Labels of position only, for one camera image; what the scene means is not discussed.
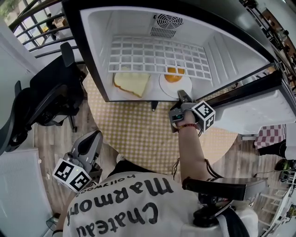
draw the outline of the bracelet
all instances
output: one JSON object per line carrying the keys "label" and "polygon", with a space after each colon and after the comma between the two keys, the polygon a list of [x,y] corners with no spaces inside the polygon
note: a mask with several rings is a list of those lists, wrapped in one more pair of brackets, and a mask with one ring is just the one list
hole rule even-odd
{"label": "bracelet", "polygon": [[197,125],[196,124],[185,124],[185,125],[181,125],[180,127],[178,127],[178,132],[185,127],[195,127],[195,129],[197,129]]}

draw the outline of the white t-shirt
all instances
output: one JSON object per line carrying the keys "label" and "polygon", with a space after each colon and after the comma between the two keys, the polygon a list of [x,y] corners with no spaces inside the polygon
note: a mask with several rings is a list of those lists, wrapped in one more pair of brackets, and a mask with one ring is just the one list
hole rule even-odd
{"label": "white t-shirt", "polygon": [[[201,207],[197,193],[184,190],[171,176],[119,173],[76,195],[63,232],[53,237],[222,237],[220,226],[192,224],[193,213]],[[247,219],[246,227],[254,233],[250,236],[257,236],[258,218],[253,210],[238,214],[245,216],[244,223]]]}

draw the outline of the red checkered cloth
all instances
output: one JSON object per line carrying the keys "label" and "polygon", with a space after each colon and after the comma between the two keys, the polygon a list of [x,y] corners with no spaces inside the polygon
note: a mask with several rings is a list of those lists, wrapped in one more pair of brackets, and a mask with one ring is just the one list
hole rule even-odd
{"label": "red checkered cloth", "polygon": [[274,125],[262,127],[256,135],[255,148],[259,149],[265,146],[270,146],[280,143],[286,139],[286,125]]}

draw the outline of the checkered tablecloth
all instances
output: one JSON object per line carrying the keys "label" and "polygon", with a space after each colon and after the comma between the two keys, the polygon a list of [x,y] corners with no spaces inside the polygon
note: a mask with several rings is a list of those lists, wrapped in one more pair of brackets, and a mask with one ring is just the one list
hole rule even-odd
{"label": "checkered tablecloth", "polygon": [[286,139],[286,125],[264,126],[256,135],[255,148],[259,149],[280,143]]}
{"label": "checkered tablecloth", "polygon": [[[88,104],[104,139],[124,157],[152,171],[170,174],[179,157],[178,134],[172,133],[168,111],[175,102],[160,102],[156,111],[147,102],[106,103],[90,74],[84,80]],[[210,128],[200,137],[205,158],[219,160],[237,133]]]}

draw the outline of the refrigerator shelf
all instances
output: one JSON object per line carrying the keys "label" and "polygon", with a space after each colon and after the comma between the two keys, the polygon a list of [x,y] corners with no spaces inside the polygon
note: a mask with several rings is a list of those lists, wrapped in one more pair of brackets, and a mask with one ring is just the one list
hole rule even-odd
{"label": "refrigerator shelf", "polygon": [[[185,73],[169,73],[168,68],[184,69]],[[116,73],[127,70],[212,81],[209,62],[203,47],[162,38],[113,37],[108,71]]]}

